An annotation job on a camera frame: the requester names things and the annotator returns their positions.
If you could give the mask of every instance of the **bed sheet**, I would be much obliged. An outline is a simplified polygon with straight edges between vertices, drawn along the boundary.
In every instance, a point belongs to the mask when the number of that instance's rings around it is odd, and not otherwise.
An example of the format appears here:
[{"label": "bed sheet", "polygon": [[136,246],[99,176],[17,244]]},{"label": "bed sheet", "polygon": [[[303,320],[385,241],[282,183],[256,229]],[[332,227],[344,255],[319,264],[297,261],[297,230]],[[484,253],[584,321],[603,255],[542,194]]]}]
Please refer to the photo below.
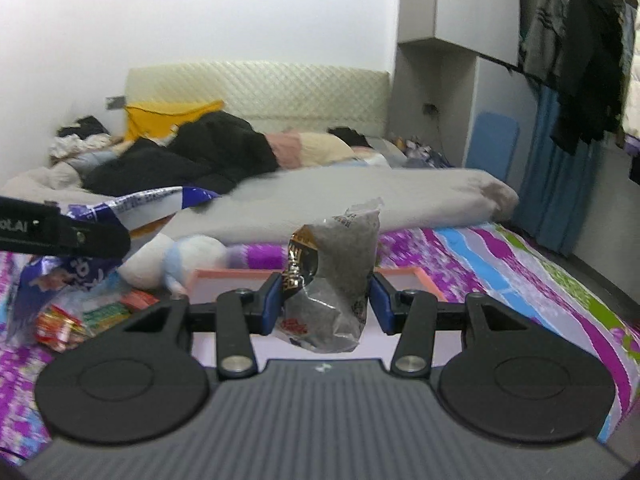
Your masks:
[{"label": "bed sheet", "polygon": [[[597,356],[616,383],[616,400],[599,435],[606,441],[638,398],[640,333],[521,237],[498,224],[405,229],[380,236],[381,267],[421,267],[447,301],[485,292]],[[286,247],[230,248],[231,267],[283,269]]]},{"label": "bed sheet", "polygon": [[[12,253],[0,253],[0,338],[6,322],[14,265]],[[33,399],[33,385],[52,355],[40,346],[11,348],[0,342],[0,447],[31,457],[49,441]],[[2,457],[19,463],[13,456]]]}]

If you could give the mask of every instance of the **gray plastic bag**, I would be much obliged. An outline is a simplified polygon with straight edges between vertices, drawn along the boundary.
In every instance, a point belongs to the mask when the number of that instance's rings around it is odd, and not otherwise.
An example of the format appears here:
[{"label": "gray plastic bag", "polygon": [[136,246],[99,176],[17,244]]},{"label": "gray plastic bag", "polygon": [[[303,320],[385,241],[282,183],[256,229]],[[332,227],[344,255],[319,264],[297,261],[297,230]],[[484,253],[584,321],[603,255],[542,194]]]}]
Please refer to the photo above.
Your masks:
[{"label": "gray plastic bag", "polygon": [[287,248],[277,328],[313,352],[350,352],[367,320],[376,263],[380,200],[298,229]]}]

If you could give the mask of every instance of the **electrical socket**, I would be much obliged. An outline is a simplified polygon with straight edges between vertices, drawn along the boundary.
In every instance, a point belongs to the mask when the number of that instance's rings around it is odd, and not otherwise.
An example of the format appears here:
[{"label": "electrical socket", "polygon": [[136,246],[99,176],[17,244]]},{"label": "electrical socket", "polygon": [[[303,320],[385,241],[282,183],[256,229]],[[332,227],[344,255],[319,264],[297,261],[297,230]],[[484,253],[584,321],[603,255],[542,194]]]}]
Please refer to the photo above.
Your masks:
[{"label": "electrical socket", "polygon": [[107,97],[107,110],[122,110],[127,104],[127,98],[124,95],[116,95]]},{"label": "electrical socket", "polygon": [[422,114],[434,116],[438,113],[438,108],[433,103],[423,103],[422,104]]}]

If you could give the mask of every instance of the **ribbed gray surface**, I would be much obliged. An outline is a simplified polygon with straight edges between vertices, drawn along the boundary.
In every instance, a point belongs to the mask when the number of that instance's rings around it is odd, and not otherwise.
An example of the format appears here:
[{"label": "ribbed gray surface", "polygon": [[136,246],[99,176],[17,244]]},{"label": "ribbed gray surface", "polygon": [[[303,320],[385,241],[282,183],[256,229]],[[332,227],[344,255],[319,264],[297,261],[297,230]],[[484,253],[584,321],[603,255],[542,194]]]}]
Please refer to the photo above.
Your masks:
[{"label": "ribbed gray surface", "polygon": [[426,384],[378,361],[271,361],[169,436],[123,449],[57,440],[22,468],[32,480],[613,480],[626,469],[592,440],[540,450],[479,438]]}]

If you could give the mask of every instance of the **quilted headboard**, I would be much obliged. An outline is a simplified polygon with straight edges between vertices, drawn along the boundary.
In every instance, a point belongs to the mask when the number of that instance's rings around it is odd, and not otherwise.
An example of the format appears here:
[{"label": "quilted headboard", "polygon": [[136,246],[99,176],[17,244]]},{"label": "quilted headboard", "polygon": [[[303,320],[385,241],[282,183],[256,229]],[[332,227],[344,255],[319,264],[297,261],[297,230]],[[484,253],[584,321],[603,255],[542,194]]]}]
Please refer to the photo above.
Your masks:
[{"label": "quilted headboard", "polygon": [[357,68],[267,61],[179,63],[129,70],[127,103],[211,102],[259,132],[287,127],[323,132],[349,126],[385,133],[389,74]]}]

